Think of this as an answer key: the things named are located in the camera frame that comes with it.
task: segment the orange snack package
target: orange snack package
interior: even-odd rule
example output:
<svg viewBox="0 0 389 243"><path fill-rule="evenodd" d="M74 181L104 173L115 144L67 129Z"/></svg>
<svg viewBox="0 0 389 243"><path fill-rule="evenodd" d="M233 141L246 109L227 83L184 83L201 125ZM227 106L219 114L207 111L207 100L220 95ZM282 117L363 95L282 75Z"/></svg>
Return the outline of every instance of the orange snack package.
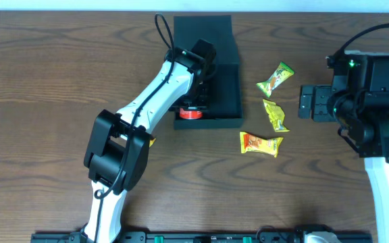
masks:
<svg viewBox="0 0 389 243"><path fill-rule="evenodd" d="M273 155L276 158L278 147L282 141L282 137L262 139L246 132L240 132L241 153L261 152Z"/></svg>

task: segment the white background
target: white background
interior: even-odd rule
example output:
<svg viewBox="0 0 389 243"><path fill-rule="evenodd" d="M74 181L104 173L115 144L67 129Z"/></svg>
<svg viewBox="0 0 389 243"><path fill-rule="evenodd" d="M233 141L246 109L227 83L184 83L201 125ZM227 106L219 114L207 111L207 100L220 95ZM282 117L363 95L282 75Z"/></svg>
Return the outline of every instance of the white background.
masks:
<svg viewBox="0 0 389 243"><path fill-rule="evenodd" d="M3 9L389 13L389 0L0 0Z"/></svg>

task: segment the tabletop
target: tabletop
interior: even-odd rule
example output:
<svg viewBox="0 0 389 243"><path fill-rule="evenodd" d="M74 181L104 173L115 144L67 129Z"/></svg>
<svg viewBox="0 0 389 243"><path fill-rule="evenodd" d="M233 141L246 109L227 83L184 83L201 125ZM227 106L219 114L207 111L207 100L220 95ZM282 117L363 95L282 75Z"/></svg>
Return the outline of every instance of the tabletop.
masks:
<svg viewBox="0 0 389 243"><path fill-rule="evenodd" d="M226 13L165 13L172 16ZM153 12L0 11L0 242L87 223L93 192L83 166L102 109L117 111L157 75L167 47ZM151 231L254 232L324 223L376 240L364 162L338 125L297 117L300 86L329 84L331 55L389 14L233 13L241 59L240 129L173 130L167 114L147 169L128 193L124 225ZM350 49L389 52L389 29ZM283 61L295 75L273 91L290 130L276 134L256 83ZM239 131L283 136L277 158L240 153Z"/></svg>

